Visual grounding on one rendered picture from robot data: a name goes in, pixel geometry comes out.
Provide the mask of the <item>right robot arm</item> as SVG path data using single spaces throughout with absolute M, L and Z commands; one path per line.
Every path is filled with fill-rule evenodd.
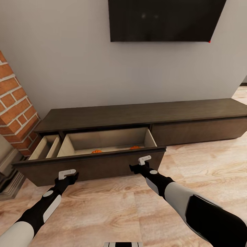
M 247 247 L 246 220 L 224 210 L 212 199 L 159 174 L 146 160 L 151 160 L 151 156 L 139 158 L 137 165 L 129 165 L 131 171 L 143 175 L 147 185 L 177 211 L 195 234 L 214 247 Z

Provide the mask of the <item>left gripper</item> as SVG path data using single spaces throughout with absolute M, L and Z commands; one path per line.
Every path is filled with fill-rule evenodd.
M 79 172 L 77 172 L 75 175 L 67 175 L 65 179 L 61 179 L 61 180 L 59 180 L 58 177 L 55 179 L 55 185 L 62 184 L 64 186 L 64 189 L 66 190 L 66 188 L 69 185 L 75 184 L 75 181 L 78 179 L 78 177 L 79 177 Z

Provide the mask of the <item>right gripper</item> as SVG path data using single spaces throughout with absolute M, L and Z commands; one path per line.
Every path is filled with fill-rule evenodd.
M 131 165 L 129 165 L 129 166 L 130 166 L 131 171 L 134 171 L 134 174 L 140 173 L 141 175 L 143 175 L 142 172 L 143 172 L 144 168 L 149 167 L 149 162 L 145 162 L 145 165 L 142 165 L 142 166 L 139 164 L 134 165 L 134 166 L 131 166 Z

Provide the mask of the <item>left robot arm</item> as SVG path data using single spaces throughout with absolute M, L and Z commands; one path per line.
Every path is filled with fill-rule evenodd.
M 59 177 L 55 179 L 55 186 L 0 235 L 0 247 L 28 247 L 41 226 L 59 206 L 63 192 L 69 185 L 75 184 L 79 177 L 79 172 L 73 175 L 75 172 L 75 169 L 60 171 Z

